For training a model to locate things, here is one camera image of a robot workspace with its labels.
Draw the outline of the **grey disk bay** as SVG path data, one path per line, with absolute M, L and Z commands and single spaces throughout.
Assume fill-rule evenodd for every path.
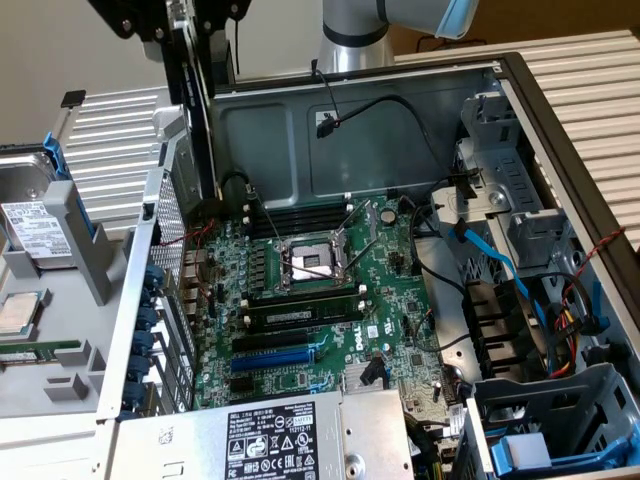
M 451 479 L 640 480 L 640 399 L 610 364 L 478 382 Z

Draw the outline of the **hard disk with blue caddy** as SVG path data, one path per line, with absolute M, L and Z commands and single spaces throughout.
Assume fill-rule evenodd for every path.
M 0 231 L 12 249 L 27 252 L 41 269 L 71 262 L 60 223 L 43 201 L 51 183 L 70 178 L 51 134 L 40 143 L 0 145 Z

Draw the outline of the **grey parts rack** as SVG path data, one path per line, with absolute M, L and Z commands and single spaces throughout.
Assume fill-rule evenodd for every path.
M 83 213 L 75 184 L 50 184 L 44 198 L 71 251 L 62 268 L 41 269 L 25 251 L 0 252 L 0 306 L 9 294 L 37 292 L 31 324 L 0 344 L 79 340 L 56 350 L 57 362 L 0 363 L 0 419 L 93 412 L 103 390 L 109 350 L 127 270 L 125 246 Z

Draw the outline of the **silver metal drive cage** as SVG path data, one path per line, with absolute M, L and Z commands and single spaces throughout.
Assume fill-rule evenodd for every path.
M 463 169 L 477 169 L 471 179 L 482 214 L 497 230 L 489 234 L 519 269 L 549 266 L 568 219 L 552 198 L 535 153 L 506 96 L 480 93 L 461 110 L 466 136 L 457 145 Z

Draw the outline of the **thin metal locking lever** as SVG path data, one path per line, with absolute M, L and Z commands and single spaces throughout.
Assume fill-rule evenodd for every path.
M 281 236 L 280 236 L 280 234 L 278 232 L 278 229 L 276 228 L 276 226 L 275 226 L 275 224 L 274 224 L 274 222 L 272 220 L 272 217 L 271 217 L 271 215 L 269 213 L 269 210 L 266 208 L 266 206 L 265 206 L 263 200 L 261 199 L 258 191 L 256 190 L 256 188 L 252 184 L 248 185 L 248 189 L 249 189 L 248 196 L 251 197 L 252 199 L 255 199 L 258 202 L 261 210 L 263 211 L 266 219 L 268 220 L 268 223 L 270 224 L 270 226 L 271 226 L 271 228 L 273 230 L 275 238 L 278 240 L 279 243 L 282 243 L 282 239 L 281 239 Z
M 362 260 L 362 258 L 369 252 L 369 250 L 377 243 L 377 241 L 378 241 L 377 236 L 372 238 L 363 247 L 363 249 L 359 253 L 357 253 L 353 259 L 349 261 L 349 263 L 344 268 L 344 273 L 348 273 L 353 267 L 355 267 Z

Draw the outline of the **silver post black cap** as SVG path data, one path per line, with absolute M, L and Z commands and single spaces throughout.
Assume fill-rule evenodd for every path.
M 85 98 L 85 90 L 67 91 L 62 98 L 60 111 L 51 129 L 53 137 L 62 146 L 66 144 L 71 135 Z

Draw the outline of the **open metal PC case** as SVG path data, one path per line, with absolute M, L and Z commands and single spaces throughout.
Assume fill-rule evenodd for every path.
M 549 266 L 519 269 L 489 238 L 457 145 L 466 131 L 463 102 L 480 93 L 507 97 L 568 225 Z M 465 285 L 514 281 L 546 343 L 543 380 L 610 364 L 640 399 L 640 249 L 615 216 L 580 157 L 558 111 L 517 54 L 437 61 L 354 74 L 312 73 L 222 89 L 210 111 L 218 196 L 203 199 L 189 131 L 164 142 L 147 180 L 154 215 L 133 239 L 125 289 L 104 386 L 101 439 L 93 465 L 111 466 L 122 423 L 199 410 L 193 405 L 196 340 L 183 298 L 183 267 L 196 222 L 236 214 L 258 202 L 269 212 L 331 203 L 345 196 L 407 197 L 424 231 L 413 253 L 435 310 L 440 339 L 457 339 L 445 355 L 461 402 L 451 426 L 428 430 L 403 408 L 414 480 L 452 480 L 467 401 L 484 379 L 465 320 Z M 164 286 L 143 286 L 147 264 L 165 271 Z M 155 343 L 142 384 L 144 403 L 122 403 L 140 306 L 155 308 Z

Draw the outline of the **silver chipset heatsink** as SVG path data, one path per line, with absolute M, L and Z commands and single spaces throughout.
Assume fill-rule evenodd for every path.
M 387 380 L 384 377 L 378 377 L 368 384 L 363 382 L 361 376 L 365 373 L 369 365 L 369 362 L 365 362 L 349 364 L 345 367 L 342 377 L 342 387 L 345 394 L 364 394 L 381 391 L 385 388 Z

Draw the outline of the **green RAM stick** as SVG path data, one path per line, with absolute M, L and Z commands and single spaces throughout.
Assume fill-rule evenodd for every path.
M 0 344 L 0 363 L 8 365 L 57 362 L 56 350 L 75 349 L 79 340 Z

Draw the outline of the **black case fan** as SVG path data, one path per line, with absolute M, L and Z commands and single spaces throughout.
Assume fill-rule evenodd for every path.
M 519 383 L 545 379 L 544 336 L 515 282 L 476 279 L 465 289 L 463 311 L 482 377 Z

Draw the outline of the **metal socket cover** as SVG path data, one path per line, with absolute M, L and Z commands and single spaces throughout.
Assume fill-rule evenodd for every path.
M 364 211 L 370 206 L 371 206 L 370 199 L 367 199 L 366 201 L 360 203 L 357 207 L 355 207 L 351 211 L 351 213 L 339 225 L 339 227 L 331 233 L 331 244 L 336 253 L 335 255 L 336 274 L 339 277 L 344 277 L 346 275 L 346 273 L 344 273 L 344 268 L 350 261 L 347 258 L 347 254 L 345 253 L 345 245 L 347 242 L 346 228 L 360 214 L 361 211 Z

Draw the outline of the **silver corner clamp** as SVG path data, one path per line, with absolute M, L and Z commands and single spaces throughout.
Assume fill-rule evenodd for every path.
M 157 108 L 152 115 L 155 137 L 164 143 L 184 129 L 184 113 L 181 106 L 173 105 Z

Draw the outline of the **long black expansion slot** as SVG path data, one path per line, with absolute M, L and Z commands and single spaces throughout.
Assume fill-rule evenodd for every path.
M 275 350 L 309 343 L 306 332 L 280 332 L 274 334 L 248 335 L 232 340 L 233 353 Z

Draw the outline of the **green graphics card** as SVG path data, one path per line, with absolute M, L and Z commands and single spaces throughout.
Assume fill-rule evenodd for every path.
M 203 199 L 218 196 L 210 126 L 210 98 L 214 93 L 210 34 L 197 20 L 200 0 L 166 0 L 168 37 L 163 60 L 171 102 L 182 105 Z

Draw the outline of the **silver CPU chip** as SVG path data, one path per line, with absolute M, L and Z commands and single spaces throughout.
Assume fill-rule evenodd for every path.
M 27 328 L 39 305 L 37 292 L 9 294 L 0 306 L 0 335 L 21 333 Z

